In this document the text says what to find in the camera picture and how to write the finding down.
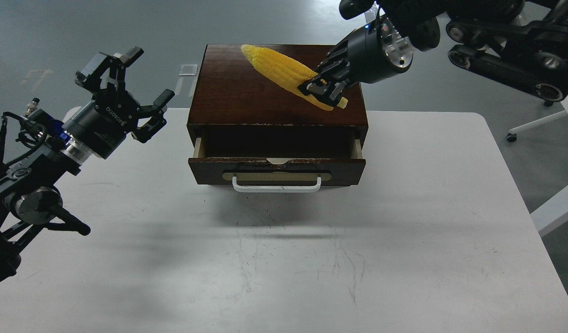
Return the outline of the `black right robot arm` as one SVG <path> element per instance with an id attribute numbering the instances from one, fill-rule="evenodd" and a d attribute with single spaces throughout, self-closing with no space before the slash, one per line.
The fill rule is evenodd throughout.
<path id="1" fill-rule="evenodd" d="M 540 20 L 518 23 L 525 0 L 378 0 L 375 18 L 330 49 L 298 86 L 305 96 L 334 107 L 343 91 L 406 72 L 416 50 L 440 43 L 437 17 L 456 43 L 451 63 L 468 72 L 543 99 L 568 95 L 568 0 L 538 0 Z"/>

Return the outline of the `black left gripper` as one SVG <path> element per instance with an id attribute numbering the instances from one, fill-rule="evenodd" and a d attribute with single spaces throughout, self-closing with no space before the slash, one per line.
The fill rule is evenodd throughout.
<path id="1" fill-rule="evenodd" d="M 126 90 L 126 71 L 143 54 L 143 49 L 137 46 L 127 54 L 99 52 L 82 70 L 75 72 L 75 84 L 89 91 L 92 98 L 62 128 L 104 160 L 119 147 L 128 132 L 136 141 L 146 143 L 167 123 L 164 114 L 175 96 L 173 90 L 165 89 L 151 105 L 142 107 Z M 145 118 L 148 121 L 136 127 L 136 119 Z"/>

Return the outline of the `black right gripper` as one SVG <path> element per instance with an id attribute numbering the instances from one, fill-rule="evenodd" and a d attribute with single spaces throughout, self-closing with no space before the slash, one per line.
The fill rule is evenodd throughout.
<path id="1" fill-rule="evenodd" d="M 346 108 L 343 90 L 358 83 L 375 84 L 406 72 L 413 61 L 414 46 L 388 18 L 377 18 L 356 28 L 332 47 L 315 72 L 321 78 L 297 88 L 322 110 Z"/>

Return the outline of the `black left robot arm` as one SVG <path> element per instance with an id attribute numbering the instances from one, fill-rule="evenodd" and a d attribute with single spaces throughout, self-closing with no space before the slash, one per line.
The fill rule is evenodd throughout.
<path id="1" fill-rule="evenodd" d="M 56 181 L 77 175 L 90 157 L 108 158 L 131 134 L 145 143 L 165 125 L 175 93 L 166 89 L 151 105 L 127 91 L 125 74 L 142 54 L 96 54 L 75 74 L 92 98 L 61 122 L 38 108 L 34 98 L 23 116 L 3 112 L 0 128 L 0 282 L 15 276 L 20 253 L 41 230 L 88 235 L 90 227 L 63 207 Z"/>

